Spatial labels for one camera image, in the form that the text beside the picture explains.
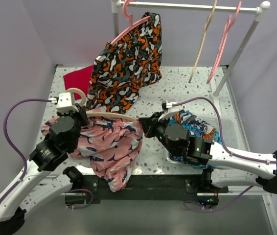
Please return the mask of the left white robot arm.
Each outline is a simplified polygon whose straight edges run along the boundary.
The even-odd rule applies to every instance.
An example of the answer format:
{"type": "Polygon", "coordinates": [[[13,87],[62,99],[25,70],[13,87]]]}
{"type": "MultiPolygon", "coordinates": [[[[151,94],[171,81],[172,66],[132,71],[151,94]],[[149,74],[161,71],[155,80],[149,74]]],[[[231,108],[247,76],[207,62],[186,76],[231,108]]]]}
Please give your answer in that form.
{"type": "Polygon", "coordinates": [[[77,149],[81,129],[88,123],[85,107],[78,104],[58,116],[29,155],[25,167],[0,194],[0,235],[14,234],[30,212],[58,194],[78,192],[83,187],[82,173],[68,166],[52,183],[34,189],[77,149]]]}

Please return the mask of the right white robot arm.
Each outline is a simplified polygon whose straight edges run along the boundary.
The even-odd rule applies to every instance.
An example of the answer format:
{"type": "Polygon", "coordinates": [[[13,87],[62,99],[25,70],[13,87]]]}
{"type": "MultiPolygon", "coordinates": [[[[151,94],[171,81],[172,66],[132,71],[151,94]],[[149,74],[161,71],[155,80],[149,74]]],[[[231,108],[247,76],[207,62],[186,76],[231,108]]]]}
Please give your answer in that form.
{"type": "Polygon", "coordinates": [[[256,186],[277,194],[277,151],[259,154],[226,147],[190,134],[181,122],[170,123],[163,112],[139,118],[147,138],[156,138],[173,156],[194,166],[215,165],[240,170],[237,175],[222,174],[216,169],[204,170],[200,187],[205,192],[227,186],[256,186]]]}

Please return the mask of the pink navy patterned shorts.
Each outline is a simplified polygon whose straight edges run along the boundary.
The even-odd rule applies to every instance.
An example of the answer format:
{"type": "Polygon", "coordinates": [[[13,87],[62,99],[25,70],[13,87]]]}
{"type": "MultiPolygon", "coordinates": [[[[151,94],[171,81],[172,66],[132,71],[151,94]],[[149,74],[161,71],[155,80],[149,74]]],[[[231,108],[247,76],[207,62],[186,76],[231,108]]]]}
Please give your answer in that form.
{"type": "Polygon", "coordinates": [[[107,181],[112,192],[125,188],[142,147],[143,129],[138,120],[90,117],[81,128],[72,159],[90,159],[95,175],[107,181]]]}

